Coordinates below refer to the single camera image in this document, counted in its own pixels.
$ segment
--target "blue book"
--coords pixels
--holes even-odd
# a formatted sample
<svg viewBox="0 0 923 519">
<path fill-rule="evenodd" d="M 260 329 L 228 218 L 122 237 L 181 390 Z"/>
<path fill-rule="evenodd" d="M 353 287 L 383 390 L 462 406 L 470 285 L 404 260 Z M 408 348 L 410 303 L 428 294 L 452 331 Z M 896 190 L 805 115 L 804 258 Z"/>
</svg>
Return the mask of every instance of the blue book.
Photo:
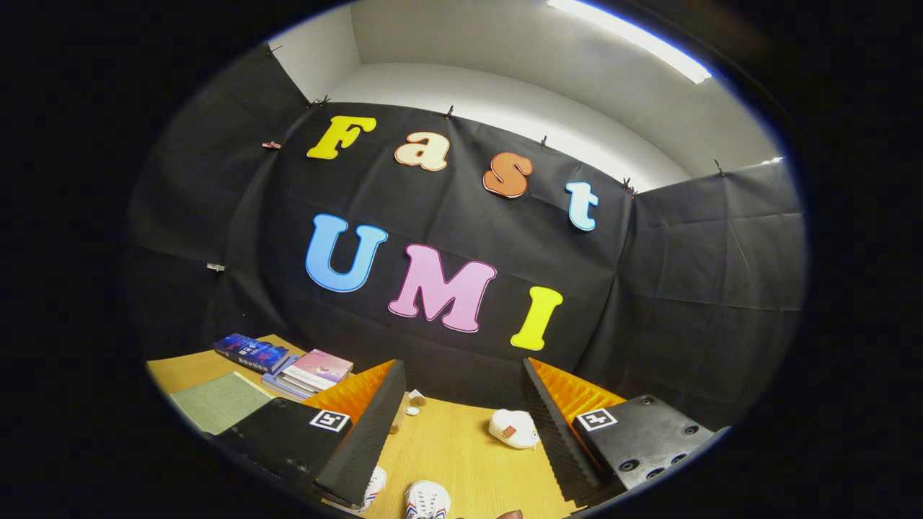
<svg viewBox="0 0 923 519">
<path fill-rule="evenodd" d="M 215 343 L 215 351 L 237 364 L 259 371 L 273 373 L 288 355 L 288 348 L 233 333 Z"/>
</svg>

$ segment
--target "white toy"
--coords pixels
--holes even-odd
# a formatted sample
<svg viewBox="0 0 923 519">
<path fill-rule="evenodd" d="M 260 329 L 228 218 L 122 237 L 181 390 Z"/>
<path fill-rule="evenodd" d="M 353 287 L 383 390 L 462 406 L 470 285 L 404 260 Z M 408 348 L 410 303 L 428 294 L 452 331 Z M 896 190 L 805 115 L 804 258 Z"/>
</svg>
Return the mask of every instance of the white toy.
<svg viewBox="0 0 923 519">
<path fill-rule="evenodd" d="M 490 417 L 487 430 L 498 440 L 516 449 L 532 447 L 535 450 L 535 444 L 539 441 L 535 423 L 525 411 L 498 409 Z"/>
</svg>

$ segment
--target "blue letter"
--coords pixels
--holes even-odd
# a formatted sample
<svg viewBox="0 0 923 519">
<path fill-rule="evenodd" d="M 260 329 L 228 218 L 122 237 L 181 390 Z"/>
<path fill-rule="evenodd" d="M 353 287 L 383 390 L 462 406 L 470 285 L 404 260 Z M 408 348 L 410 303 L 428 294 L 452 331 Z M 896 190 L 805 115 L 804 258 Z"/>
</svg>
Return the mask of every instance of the blue letter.
<svg viewBox="0 0 923 519">
<path fill-rule="evenodd" d="M 353 259 L 349 272 L 340 274 L 330 268 L 330 255 L 337 243 L 337 236 L 345 231 L 349 224 L 342 218 L 330 214 L 314 217 L 314 235 L 307 246 L 305 268 L 314 283 L 334 292 L 352 292 L 366 283 L 368 272 L 372 270 L 375 250 L 388 239 L 388 233 L 372 225 L 359 225 L 355 228 L 359 236 L 359 248 Z"/>
<path fill-rule="evenodd" d="M 564 188 L 570 193 L 570 221 L 582 231 L 592 231 L 596 228 L 596 220 L 590 218 L 590 204 L 599 203 L 599 198 L 590 192 L 590 185 L 586 182 L 568 182 Z"/>
</svg>

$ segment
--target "pink book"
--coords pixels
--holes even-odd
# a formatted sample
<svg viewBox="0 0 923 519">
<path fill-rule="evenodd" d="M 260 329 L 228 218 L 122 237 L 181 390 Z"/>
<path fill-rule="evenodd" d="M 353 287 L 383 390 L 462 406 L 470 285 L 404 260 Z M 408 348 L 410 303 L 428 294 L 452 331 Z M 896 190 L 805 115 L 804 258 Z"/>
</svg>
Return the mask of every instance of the pink book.
<svg viewBox="0 0 923 519">
<path fill-rule="evenodd" d="M 325 390 L 346 378 L 353 370 L 353 363 L 338 356 L 313 349 L 304 354 L 294 364 L 282 370 L 287 376 Z"/>
</svg>

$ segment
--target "stack of books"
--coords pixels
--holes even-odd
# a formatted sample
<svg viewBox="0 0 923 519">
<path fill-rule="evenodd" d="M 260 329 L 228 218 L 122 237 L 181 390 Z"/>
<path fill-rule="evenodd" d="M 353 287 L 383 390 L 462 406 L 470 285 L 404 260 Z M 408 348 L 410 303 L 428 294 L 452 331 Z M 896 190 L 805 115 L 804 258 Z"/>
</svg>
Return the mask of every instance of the stack of books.
<svg viewBox="0 0 923 519">
<path fill-rule="evenodd" d="M 335 386 L 352 370 L 352 362 L 315 348 L 303 356 L 289 357 L 274 376 L 263 376 L 263 381 L 305 399 Z"/>
</svg>

